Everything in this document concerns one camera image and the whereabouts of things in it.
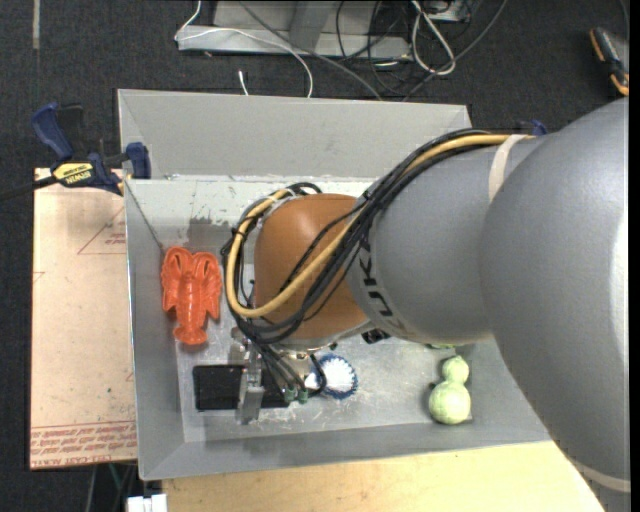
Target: black cable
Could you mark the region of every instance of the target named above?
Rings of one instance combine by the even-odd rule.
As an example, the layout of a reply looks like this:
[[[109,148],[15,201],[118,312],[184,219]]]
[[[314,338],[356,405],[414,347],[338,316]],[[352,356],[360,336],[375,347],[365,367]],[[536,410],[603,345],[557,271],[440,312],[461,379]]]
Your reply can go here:
[[[407,16],[408,16],[408,13],[404,9],[402,9],[399,19],[402,18],[402,20],[404,21],[404,24],[405,24],[405,27],[406,27],[407,31],[409,31],[410,30],[410,24],[409,24],[409,21],[407,19]],[[372,19],[371,22],[370,22],[370,27],[369,27],[370,33],[373,31],[374,24],[375,24],[375,20]],[[466,27],[464,30],[462,30],[460,34],[457,34],[455,36],[455,39],[457,39],[459,36],[461,36],[467,30],[467,28],[468,27]],[[419,32],[418,35],[420,35],[423,38],[426,37],[422,32]],[[398,90],[398,89],[392,87],[391,85],[389,85],[388,83],[386,83],[382,79],[382,74],[383,73],[381,72],[381,70],[375,64],[373,64],[373,58],[371,57],[370,53],[369,53],[368,57],[369,57],[369,61],[368,61],[369,68],[370,68],[370,70],[371,70],[371,72],[373,74],[374,79],[378,83],[378,85],[380,85],[383,89],[385,89],[386,91],[388,91],[388,92],[390,92],[390,93],[392,93],[392,94],[394,94],[396,96],[404,97],[405,94],[406,94],[406,90],[405,91]],[[406,64],[407,64],[406,67],[409,69],[409,73],[406,76],[399,76],[396,73],[393,73],[392,71],[388,71],[388,70],[385,70],[385,73],[388,73],[390,76],[392,76],[398,82],[398,85],[404,86],[405,84],[408,84],[408,83],[412,83],[413,85],[415,85],[417,83],[416,82],[416,78],[418,78],[418,80],[421,80],[424,77],[425,70],[417,65],[415,56],[414,56],[413,59],[407,60]],[[416,70],[420,72],[420,77],[415,77],[414,76]]]
[[[93,505],[93,491],[96,487],[96,475],[98,474],[98,465],[95,464],[93,466],[93,471],[91,472],[91,480],[89,480],[89,492],[87,493],[87,503],[84,507],[84,512],[91,512],[91,508]]]
[[[462,0],[462,3],[464,4],[464,8],[467,10],[467,22],[471,23],[473,16],[473,13],[471,12],[471,4],[469,3],[469,0]]]
[[[342,34],[340,34],[340,13],[342,12],[344,4],[345,0],[342,0],[336,9],[336,37],[338,38],[338,44],[340,45],[340,53],[342,53],[342,56],[347,59],[347,52],[344,51],[344,45],[342,44]]]
[[[308,53],[309,55],[312,55],[316,59],[320,59],[321,61],[326,62],[327,64],[330,64],[331,66],[333,66],[335,68],[338,68],[342,72],[348,74],[351,78],[353,78],[354,80],[357,80],[366,89],[368,89],[375,96],[375,98],[377,100],[382,101],[382,98],[380,97],[380,94],[378,94],[378,91],[376,91],[373,87],[371,87],[370,84],[368,84],[365,80],[363,80],[361,77],[359,77],[353,71],[351,71],[349,68],[347,68],[346,66],[343,66],[342,64],[339,64],[337,62],[334,62],[331,59],[328,59],[327,57],[325,57],[324,55],[320,55],[319,53],[316,53],[311,49],[300,48],[299,46],[293,45],[291,43],[291,41],[289,41],[286,37],[282,36],[277,30],[275,30],[273,27],[271,27],[269,24],[267,24],[262,18],[260,18],[255,12],[253,12],[253,10],[251,10],[249,7],[247,7],[242,0],[240,0],[238,3],[247,12],[247,14],[249,14],[249,16],[251,16],[254,20],[256,20],[260,25],[262,25],[265,29],[267,29],[269,32],[271,32],[274,36],[278,37],[279,39],[282,39],[284,42],[286,42],[292,48],[297,48],[298,50],[304,51],[304,52]]]
[[[322,366],[318,362],[318,359],[316,359],[315,354],[310,354],[309,358],[311,359],[311,362],[313,363],[313,365],[316,367],[318,375],[320,375],[320,387],[312,391],[311,393],[309,393],[309,397],[312,397],[312,396],[319,395],[324,391],[324,388],[327,387],[327,376],[325,375],[324,370],[322,369]]]
[[[476,147],[464,147],[460,149],[455,149],[438,155],[427,162],[424,162],[416,168],[412,169],[409,172],[405,172],[408,166],[415,160],[415,158],[427,151],[430,147],[434,147],[436,145],[442,144],[448,140],[453,140],[457,137],[472,135],[472,134],[484,134],[486,132],[479,130],[460,130],[458,132],[454,132],[451,134],[447,134],[443,137],[440,137],[434,141],[431,141],[421,148],[418,148],[414,151],[409,157],[407,157],[401,164],[399,164],[391,173],[382,178],[375,186],[373,192],[369,196],[369,198],[365,201],[364,210],[360,213],[360,215],[356,218],[354,225],[349,229],[347,235],[340,241],[337,250],[334,254],[329,258],[329,262],[319,273],[319,276],[316,278],[314,283],[310,286],[305,299],[303,300],[302,306],[299,310],[289,316],[287,319],[280,321],[278,323],[274,323],[269,326],[257,326],[252,322],[244,320],[240,315],[235,313],[233,309],[231,310],[232,315],[236,319],[238,327],[252,340],[256,341],[260,344],[272,344],[278,341],[282,341],[286,339],[289,335],[291,335],[297,328],[300,326],[304,319],[304,315],[306,312],[313,307],[315,302],[322,296],[325,290],[330,285],[331,281],[333,281],[336,273],[339,269],[342,268],[342,265],[348,256],[348,254],[352,254],[352,251],[356,248],[357,244],[360,243],[362,238],[366,236],[368,230],[370,229],[375,216],[382,211],[390,201],[392,201],[395,196],[404,188],[408,183],[410,183],[417,175],[424,172],[431,166],[437,164],[440,161],[449,158],[455,154],[459,154],[465,151],[471,151],[476,149]],[[276,335],[271,337],[265,337],[266,333],[276,333]]]
[[[361,203],[361,204],[357,205],[355,208],[353,208],[349,212],[345,213],[344,215],[340,215],[340,217],[338,217],[336,219],[333,219],[331,222],[329,222],[329,224],[327,224],[325,227],[323,227],[320,230],[320,232],[316,235],[316,237],[313,239],[313,241],[309,244],[309,247],[307,247],[307,249],[304,252],[304,254],[297,261],[297,263],[295,264],[295,266],[293,267],[293,269],[291,270],[291,272],[289,273],[287,278],[284,280],[284,282],[282,283],[282,286],[280,287],[280,290],[278,291],[278,293],[282,292],[291,283],[291,281],[293,281],[295,276],[302,269],[302,266],[305,264],[305,262],[311,256],[311,253],[313,252],[313,250],[318,246],[320,241],[326,236],[326,234],[331,230],[331,228],[333,228],[339,222],[341,222],[341,221],[343,221],[345,219],[348,219],[353,214],[357,213],[363,206],[364,206],[364,203]]]
[[[435,147],[437,145],[440,145],[440,144],[442,144],[444,142],[447,142],[449,140],[454,140],[457,137],[461,137],[461,136],[465,136],[465,135],[473,135],[473,134],[485,134],[485,133],[486,132],[484,132],[484,131],[473,130],[473,129],[459,130],[457,132],[446,134],[446,135],[444,135],[442,137],[439,137],[439,138],[437,138],[437,139],[435,139],[433,141],[430,141],[430,142],[424,144],[422,147],[416,149],[413,153],[411,153],[411,155],[409,155],[407,158],[405,158],[405,160],[403,162],[401,162],[391,173],[389,173],[384,178],[382,178],[382,180],[380,180],[376,184],[376,188],[374,189],[373,194],[378,196],[378,197],[381,197],[383,195],[384,191],[385,191],[385,183],[388,182],[388,181],[391,181],[391,184],[393,184],[393,181],[396,180],[406,170],[406,168],[409,166],[409,164],[411,164],[411,162],[413,162],[413,160],[415,160],[415,158],[418,155],[424,153],[428,149],[430,149],[432,147]],[[353,238],[351,240],[352,247],[354,247],[354,245],[355,245],[354,241],[355,242],[359,241],[359,238]],[[224,264],[225,264],[225,268],[226,268],[226,256],[225,256],[224,252],[223,252],[223,258],[224,258]],[[325,267],[325,269],[322,272],[323,275],[326,273],[326,271],[327,271],[327,269],[329,267],[330,267],[330,264],[327,265],[327,267]],[[316,286],[318,284],[320,285],[320,287],[323,288],[323,290],[326,288],[326,286],[328,286],[328,282],[327,283],[322,283],[322,282],[320,282],[320,279],[318,278],[318,280],[314,283],[314,285],[310,289],[309,293],[307,294],[307,297],[305,298],[305,301],[303,303],[303,307],[301,307],[301,309],[297,313],[295,313],[294,315],[291,315],[286,320],[283,320],[281,322],[275,323],[275,324],[267,326],[267,327],[255,326],[255,325],[252,324],[252,322],[245,321],[244,319],[242,319],[233,310],[231,310],[231,311],[232,311],[232,314],[233,314],[234,318],[236,319],[236,321],[238,323],[238,327],[241,330],[243,330],[243,332],[245,332],[245,334],[248,337],[250,337],[251,339],[254,339],[255,341],[257,341],[259,343],[275,343],[277,341],[281,341],[282,339],[286,338],[288,335],[290,335],[293,332],[295,332],[297,327],[302,323],[302,319],[303,319],[303,315],[304,315],[305,311],[308,310],[309,307],[311,307],[313,305],[313,303],[315,303],[314,301],[317,300],[317,298],[318,298],[318,297],[315,296],[315,294],[316,294]],[[272,337],[270,339],[266,339],[266,338],[264,338],[263,334],[267,333],[267,332],[278,332],[278,335],[276,335],[275,337]]]
[[[289,372],[289,374],[296,380],[296,382],[298,383],[298,385],[300,386],[300,389],[302,391],[306,391],[307,390],[307,386],[304,383],[304,380],[302,379],[302,377],[300,377],[300,375],[298,374],[298,372],[296,372],[291,365],[285,361],[285,359],[278,354],[272,347],[267,346],[265,347],[267,354],[270,354],[270,356],[272,356],[277,364],[281,364],[284,368],[286,368],[287,372]]]
[[[57,182],[58,180],[56,180],[53,176],[48,176],[47,178],[43,178],[38,181],[32,181],[27,185],[12,188],[11,190],[7,190],[6,192],[2,192],[0,194],[0,202],[7,201],[24,194],[28,194],[29,192],[33,192],[34,190],[38,190],[39,188],[48,187],[49,185],[53,185]]]
[[[322,301],[322,303],[318,306],[318,308],[311,313],[308,317],[306,317],[304,319],[305,322],[308,322],[309,320],[311,320],[312,318],[314,318],[318,313],[320,313],[320,311],[322,311],[322,308],[324,308],[327,304],[327,302],[329,302],[329,300],[331,299],[331,297],[333,296],[333,294],[336,292],[336,290],[338,289],[338,287],[342,284],[342,282],[344,281],[344,279],[347,277],[347,274],[349,273],[349,270],[351,270],[351,267],[353,265],[353,262],[356,261],[356,257],[358,256],[359,253],[359,248],[355,249],[353,251],[353,256],[351,256],[351,259],[349,260],[349,263],[347,264],[346,268],[344,269],[344,272],[342,273],[342,275],[340,276],[340,279],[338,279],[336,281],[336,284],[333,286],[333,288],[331,289],[331,291],[327,294],[327,296],[324,298],[324,300]]]
[[[267,354],[265,349],[260,346],[257,343],[254,343],[256,349],[260,352],[260,354],[262,355],[262,360],[264,361],[265,366],[267,367],[267,370],[271,373],[271,375],[273,375],[274,371],[278,373],[278,375],[280,375],[280,377],[282,378],[282,380],[284,381],[284,383],[287,385],[287,387],[294,387],[293,385],[293,381],[287,376],[286,372],[284,370],[282,370],[279,366],[277,365],[272,365],[271,362],[269,362],[270,360],[272,360],[272,356],[271,354]]]
[[[396,89],[394,89],[393,87],[389,86],[388,84],[386,84],[378,75],[378,70],[375,67],[374,63],[373,63],[373,58],[371,56],[371,33],[373,32],[374,29],[374,25],[375,25],[375,20],[376,20],[376,16],[378,14],[378,9],[380,8],[380,4],[382,2],[380,0],[378,0],[374,7],[373,10],[371,11],[371,19],[369,21],[369,30],[367,31],[367,58],[368,58],[368,62],[369,62],[369,67],[371,69],[371,72],[373,73],[373,78],[375,79],[376,82],[378,82],[378,84],[385,90],[391,92],[392,94],[396,94],[398,96],[402,96],[404,93],[397,91]]]
[[[449,62],[447,62],[444,66],[439,67],[436,70],[436,73],[432,73],[431,75],[427,76],[424,80],[422,80],[421,82],[419,82],[413,89],[411,89],[407,95],[402,99],[403,102],[407,101],[411,96],[413,96],[418,90],[420,90],[424,85],[426,85],[428,82],[430,82],[431,80],[433,80],[437,75],[438,72],[440,71],[444,71],[445,69],[447,69],[451,64],[453,64],[453,62],[458,62],[460,59],[462,59],[465,55],[467,55],[471,50],[473,50],[473,48],[476,47],[476,45],[484,38],[484,36],[487,34],[487,32],[489,32],[489,30],[491,30],[491,27],[493,27],[493,25],[496,23],[496,21],[498,21],[498,18],[500,17],[500,14],[502,14],[502,11],[504,10],[504,8],[507,6],[509,0],[502,0],[502,3],[500,4],[500,7],[498,8],[498,10],[496,11],[496,13],[493,15],[493,18],[491,19],[491,21],[489,21],[489,23],[487,24],[487,26],[482,30],[482,32],[480,32],[480,34],[478,35],[478,37],[476,37],[470,44],[469,46],[467,46],[464,50],[462,50],[458,55],[455,56],[455,58],[449,60]]]
[[[124,498],[125,500],[129,499],[129,496],[131,496],[131,490],[133,489],[133,484],[136,481],[136,474],[137,474],[137,466],[131,466],[133,468],[133,470],[131,471],[131,476],[129,477],[129,483],[127,484],[127,490],[125,491],[124,494]]]
[[[626,40],[627,43],[631,42],[631,20],[629,19],[629,10],[627,9],[627,4],[624,3],[624,0],[618,0],[620,2],[620,7],[622,7],[622,14],[624,16],[624,26],[626,31]]]
[[[342,8],[344,7],[345,2],[342,1],[340,2],[340,5],[338,6],[338,9],[336,10],[336,37],[338,38],[338,44],[340,45],[340,52],[342,53],[342,62],[354,59],[356,57],[359,57],[360,55],[362,55],[364,52],[369,52],[369,54],[371,53],[371,48],[373,48],[374,46],[376,46],[377,44],[381,43],[385,38],[387,38],[389,36],[389,33],[395,28],[395,26],[397,25],[397,23],[400,21],[401,15],[398,15],[398,17],[395,19],[395,21],[393,23],[391,23],[391,25],[389,25],[389,28],[387,28],[386,32],[380,36],[378,36],[374,41],[371,41],[371,30],[372,27],[371,25],[369,25],[369,29],[367,32],[367,44],[365,44],[362,48],[360,48],[359,50],[353,52],[351,55],[347,55],[344,49],[344,45],[342,44],[342,31],[340,30],[340,13],[342,12]]]
[[[298,183],[294,183],[293,185],[289,185],[289,187],[287,188],[290,188],[295,193],[300,195],[306,195],[306,192],[304,191],[305,188],[312,189],[316,192],[316,194],[322,194],[322,189],[315,183],[311,183],[309,181],[300,181]]]

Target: gray robot arm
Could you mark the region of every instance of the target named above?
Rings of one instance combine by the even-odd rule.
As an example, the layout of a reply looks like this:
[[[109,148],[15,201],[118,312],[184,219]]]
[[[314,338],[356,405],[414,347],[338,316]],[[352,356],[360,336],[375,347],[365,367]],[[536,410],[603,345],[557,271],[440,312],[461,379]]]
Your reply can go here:
[[[518,142],[493,197],[500,151],[447,159],[403,190],[361,247],[351,291],[404,339],[495,336],[603,505],[629,510],[628,100]]]
[[[419,343],[495,337],[558,446],[627,510],[628,100],[544,137],[473,132],[420,148],[359,201],[291,187],[260,200],[225,252],[238,327],[303,359],[370,325]],[[236,254],[263,216],[257,292],[238,307]]]

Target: table surface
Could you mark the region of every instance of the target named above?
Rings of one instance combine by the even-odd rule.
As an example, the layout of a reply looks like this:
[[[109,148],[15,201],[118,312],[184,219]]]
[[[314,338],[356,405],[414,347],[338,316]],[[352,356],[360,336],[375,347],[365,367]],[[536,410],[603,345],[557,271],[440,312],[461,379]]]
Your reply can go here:
[[[121,214],[121,198],[104,192],[52,187],[37,193],[33,469],[135,457],[126,329],[114,331],[111,346],[87,351],[82,343],[72,342],[72,335],[78,340],[78,326],[101,329],[112,324],[96,326],[97,319],[104,317],[92,319],[77,311],[62,320],[56,308],[49,307],[63,301],[63,310],[75,311],[74,307],[88,302],[73,297],[88,290],[94,304],[104,294],[120,297],[122,304],[103,303],[99,312],[126,315]],[[59,243],[52,246],[51,240]],[[111,276],[97,286],[92,275],[104,275],[105,269]],[[52,290],[57,290],[58,298],[51,296]],[[46,324],[52,318],[58,319],[55,332]],[[552,442],[179,478],[164,481],[163,488],[171,512],[602,511],[582,477]]]

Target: light green toy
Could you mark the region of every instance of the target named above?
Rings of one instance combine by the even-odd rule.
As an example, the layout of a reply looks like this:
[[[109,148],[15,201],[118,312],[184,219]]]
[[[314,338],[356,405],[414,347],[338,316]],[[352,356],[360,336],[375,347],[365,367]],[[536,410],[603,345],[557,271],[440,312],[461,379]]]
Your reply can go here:
[[[442,365],[442,377],[450,382],[464,384],[469,378],[469,365],[461,356],[447,359]]]
[[[459,382],[444,381],[438,384],[429,396],[431,417],[446,425],[456,425],[469,417],[471,396]]]
[[[427,347],[433,348],[433,349],[436,349],[436,350],[446,350],[446,349],[449,349],[449,348],[456,348],[456,345],[450,345],[450,344],[446,344],[446,343],[438,343],[438,344],[428,343]]]

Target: monitor stand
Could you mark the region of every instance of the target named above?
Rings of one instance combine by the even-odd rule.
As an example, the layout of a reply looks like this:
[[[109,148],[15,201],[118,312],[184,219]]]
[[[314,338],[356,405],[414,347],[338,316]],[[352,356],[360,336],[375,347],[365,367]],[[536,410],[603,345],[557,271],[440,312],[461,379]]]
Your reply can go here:
[[[263,21],[289,40],[294,50],[312,49],[326,57],[343,57],[336,34],[336,11],[340,2],[244,2]],[[340,11],[340,35],[345,53],[350,55],[368,44],[367,32],[376,2],[345,2]],[[266,41],[287,45],[262,27],[239,2],[218,2],[213,19],[215,27],[235,28]],[[287,53],[281,47],[244,37],[215,27],[189,25],[176,35],[180,50],[227,53]],[[398,59],[411,54],[409,43],[390,34],[371,48],[372,59]],[[360,54],[368,58],[367,52]]]

